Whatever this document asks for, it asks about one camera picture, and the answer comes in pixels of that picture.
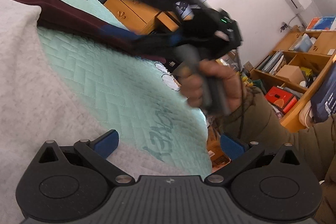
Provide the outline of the person's right hand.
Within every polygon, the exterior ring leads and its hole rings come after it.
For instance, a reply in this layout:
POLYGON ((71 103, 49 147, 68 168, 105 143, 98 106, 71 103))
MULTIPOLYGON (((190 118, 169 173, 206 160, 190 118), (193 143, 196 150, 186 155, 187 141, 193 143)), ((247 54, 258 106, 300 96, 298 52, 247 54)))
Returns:
MULTIPOLYGON (((231 112, 237 110, 247 96, 246 88, 239 75, 230 68, 218 64, 214 60, 202 60, 198 65, 201 74, 215 77, 222 81, 231 112)), ((187 98, 190 107, 201 107, 203 99, 203 80, 201 76, 193 74, 188 69, 182 73, 180 93, 187 98)))

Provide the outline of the olive jacket right forearm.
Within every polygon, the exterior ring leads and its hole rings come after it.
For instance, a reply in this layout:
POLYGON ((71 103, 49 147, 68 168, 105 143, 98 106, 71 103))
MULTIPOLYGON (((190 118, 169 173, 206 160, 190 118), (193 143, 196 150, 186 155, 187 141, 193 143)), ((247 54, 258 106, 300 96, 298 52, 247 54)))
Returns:
POLYGON ((229 116, 217 119, 220 133, 243 142, 258 141, 271 150, 291 143, 322 182, 322 202, 316 212, 318 223, 335 223, 335 115, 312 127, 291 133, 280 124, 268 101, 258 88, 230 88, 232 106, 229 116))

